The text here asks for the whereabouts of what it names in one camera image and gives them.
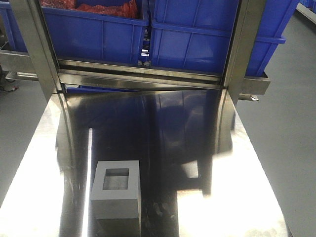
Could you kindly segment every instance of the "stainless steel table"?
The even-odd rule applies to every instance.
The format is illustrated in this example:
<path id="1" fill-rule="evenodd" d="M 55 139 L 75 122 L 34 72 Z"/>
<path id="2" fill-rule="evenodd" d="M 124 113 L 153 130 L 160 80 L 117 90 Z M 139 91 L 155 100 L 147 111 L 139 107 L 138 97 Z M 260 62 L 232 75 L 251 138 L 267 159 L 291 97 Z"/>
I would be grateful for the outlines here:
<path id="1" fill-rule="evenodd" d="M 226 90 L 53 94 L 0 209 L 0 236 L 107 236 L 89 201 L 105 160 L 140 161 L 142 237 L 288 236 Z"/>

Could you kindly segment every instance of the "metal post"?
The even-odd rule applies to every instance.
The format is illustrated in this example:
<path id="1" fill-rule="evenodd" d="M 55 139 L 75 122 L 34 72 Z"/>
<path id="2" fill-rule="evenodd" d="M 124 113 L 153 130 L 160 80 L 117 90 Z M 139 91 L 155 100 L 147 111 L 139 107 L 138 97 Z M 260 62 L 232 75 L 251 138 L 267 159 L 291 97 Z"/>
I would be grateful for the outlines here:
<path id="1" fill-rule="evenodd" d="M 32 64 L 39 78 L 44 96 L 62 90 L 57 70 L 58 61 L 50 40 L 39 0 L 10 0 Z"/>
<path id="2" fill-rule="evenodd" d="M 228 88 L 236 105 L 250 60 L 252 48 L 265 9 L 266 0 L 239 0 L 222 85 Z"/>

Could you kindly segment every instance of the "metal rack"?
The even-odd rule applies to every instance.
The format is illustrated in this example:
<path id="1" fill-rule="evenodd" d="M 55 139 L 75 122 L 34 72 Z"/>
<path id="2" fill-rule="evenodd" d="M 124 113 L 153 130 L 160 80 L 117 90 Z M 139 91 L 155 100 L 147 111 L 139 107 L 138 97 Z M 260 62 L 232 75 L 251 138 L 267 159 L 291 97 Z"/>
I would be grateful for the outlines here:
<path id="1" fill-rule="evenodd" d="M 166 182 L 173 192 L 170 204 L 179 210 L 174 215 L 178 224 L 170 219 L 155 225 L 156 217 L 146 213 L 154 223 L 150 230 L 181 237 L 287 237 L 282 211 L 235 110 L 240 97 L 255 100 L 251 94 L 264 94 L 270 83 L 266 75 L 245 77 L 265 2 L 239 1 L 224 72 L 209 75 L 57 58 L 39 1 L 10 0 L 28 53 L 0 50 L 1 66 L 9 72 L 7 78 L 39 81 L 48 104 L 0 208 L 0 235 L 98 236 L 88 214 L 91 164 L 134 159 L 146 169 L 141 178 L 144 204 L 165 204 L 152 193 Z M 67 84 L 145 93 L 71 95 Z M 87 134 L 92 127 L 94 136 Z M 184 142 L 173 141 L 173 135 Z M 125 142 L 126 136 L 132 144 Z M 86 154 L 92 140 L 94 157 Z M 174 156 L 179 157 L 176 164 Z M 191 161 L 197 163 L 197 177 L 183 178 L 180 167 Z M 171 165 L 165 170 L 174 172 L 169 179 L 157 175 L 165 163 Z M 20 220 L 23 224 L 16 228 Z"/>
<path id="2" fill-rule="evenodd" d="M 28 53 L 0 50 L 0 63 L 10 72 L 9 78 L 38 80 L 47 100 L 52 93 L 65 93 L 64 84 L 74 84 L 141 91 L 228 89 L 236 104 L 240 94 L 243 98 L 254 98 L 250 95 L 264 94 L 270 83 L 266 75 L 245 77 L 265 0 L 239 1 L 223 75 L 57 59 L 39 1 L 10 0 L 10 3 Z"/>

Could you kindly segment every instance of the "square hole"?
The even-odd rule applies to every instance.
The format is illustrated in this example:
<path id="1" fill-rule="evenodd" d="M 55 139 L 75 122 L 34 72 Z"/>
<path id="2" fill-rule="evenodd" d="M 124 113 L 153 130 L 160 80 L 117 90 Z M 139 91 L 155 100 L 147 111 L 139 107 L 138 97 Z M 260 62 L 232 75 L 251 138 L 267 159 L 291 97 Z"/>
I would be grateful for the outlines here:
<path id="1" fill-rule="evenodd" d="M 103 190 L 127 190 L 129 169 L 106 169 Z"/>

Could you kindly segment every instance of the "gray square block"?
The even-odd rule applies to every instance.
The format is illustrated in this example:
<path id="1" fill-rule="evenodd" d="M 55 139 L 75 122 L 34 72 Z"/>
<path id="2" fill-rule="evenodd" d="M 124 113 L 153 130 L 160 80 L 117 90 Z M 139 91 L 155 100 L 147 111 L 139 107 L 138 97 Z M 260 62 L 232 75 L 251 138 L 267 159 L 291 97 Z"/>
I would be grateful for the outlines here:
<path id="1" fill-rule="evenodd" d="M 138 219 L 102 219 L 98 220 L 105 237 L 139 237 L 140 225 Z"/>
<path id="2" fill-rule="evenodd" d="M 139 161 L 99 161 L 90 200 L 98 220 L 140 220 Z"/>

